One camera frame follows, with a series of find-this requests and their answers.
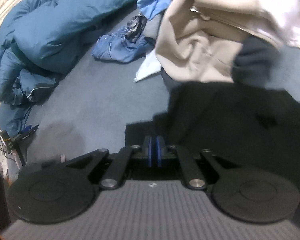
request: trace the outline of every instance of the blanket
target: blanket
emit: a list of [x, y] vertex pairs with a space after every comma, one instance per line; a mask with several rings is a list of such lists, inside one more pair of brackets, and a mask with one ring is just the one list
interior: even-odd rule
[[13, 136], [78, 61], [87, 32], [135, 0], [23, 0], [0, 27], [0, 128]]

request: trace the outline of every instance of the black circular disc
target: black circular disc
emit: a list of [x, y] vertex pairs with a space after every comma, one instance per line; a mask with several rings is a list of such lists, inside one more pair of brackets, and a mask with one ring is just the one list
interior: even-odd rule
[[212, 188], [216, 205], [228, 215], [253, 223], [287, 218], [299, 205], [298, 189], [288, 180], [253, 168], [225, 170]]
[[94, 187], [86, 174], [58, 167], [17, 179], [9, 188], [7, 199], [19, 218], [50, 224], [79, 215], [91, 205], [94, 196]]

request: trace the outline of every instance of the denim jeans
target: denim jeans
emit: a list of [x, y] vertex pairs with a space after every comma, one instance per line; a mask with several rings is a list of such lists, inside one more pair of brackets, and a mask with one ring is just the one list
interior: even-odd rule
[[137, 39], [134, 39], [131, 37], [133, 36], [131, 35], [131, 28], [132, 26], [127, 24], [114, 33], [101, 36], [93, 48], [93, 57], [95, 59], [128, 63], [146, 51], [152, 50], [154, 40], [137, 31], [134, 33], [137, 35]]

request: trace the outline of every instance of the ribbed gray panel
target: ribbed gray panel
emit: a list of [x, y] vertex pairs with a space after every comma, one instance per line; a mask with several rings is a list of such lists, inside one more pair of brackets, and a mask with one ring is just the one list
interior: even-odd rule
[[127, 181], [104, 191], [84, 214], [55, 225], [18, 220], [7, 240], [300, 240], [289, 221], [251, 225], [218, 211], [202, 191], [180, 181]]

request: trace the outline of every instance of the gray bed sheet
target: gray bed sheet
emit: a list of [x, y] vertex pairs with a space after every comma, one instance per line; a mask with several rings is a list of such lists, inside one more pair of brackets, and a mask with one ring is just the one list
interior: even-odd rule
[[[137, 14], [129, 13], [112, 31]], [[169, 93], [161, 75], [134, 82], [144, 57], [129, 64], [100, 62], [91, 50], [49, 99], [32, 109], [27, 125], [40, 125], [27, 149], [27, 164], [61, 154], [69, 160], [98, 148], [118, 152], [125, 146], [127, 123], [148, 121], [166, 111]]]

